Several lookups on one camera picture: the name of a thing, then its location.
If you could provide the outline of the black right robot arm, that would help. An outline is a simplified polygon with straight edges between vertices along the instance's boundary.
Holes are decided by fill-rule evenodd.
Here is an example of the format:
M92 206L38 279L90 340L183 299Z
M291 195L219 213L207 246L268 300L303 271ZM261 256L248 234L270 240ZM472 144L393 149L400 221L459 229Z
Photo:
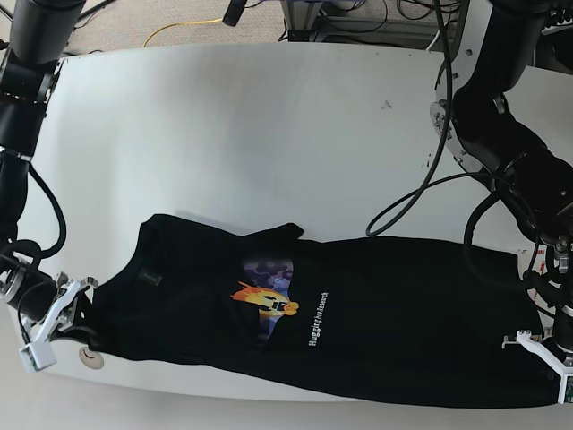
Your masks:
M50 93L59 78L60 56L84 7L82 1L18 1L1 61L1 299L33 321L56 296L55 282L39 264L63 248L67 228L55 196L31 161ZM58 238L48 248L18 236L28 180L45 193L56 215Z

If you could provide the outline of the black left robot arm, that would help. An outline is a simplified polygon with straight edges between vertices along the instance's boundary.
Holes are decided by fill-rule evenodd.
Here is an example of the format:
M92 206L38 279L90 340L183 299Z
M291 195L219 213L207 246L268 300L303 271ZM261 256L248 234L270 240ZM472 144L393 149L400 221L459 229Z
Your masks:
M432 104L434 126L467 173L503 202L520 232L548 248L549 279L560 288L552 334L572 350L572 166L512 114L506 94L518 82L548 21L570 1L469 1Z

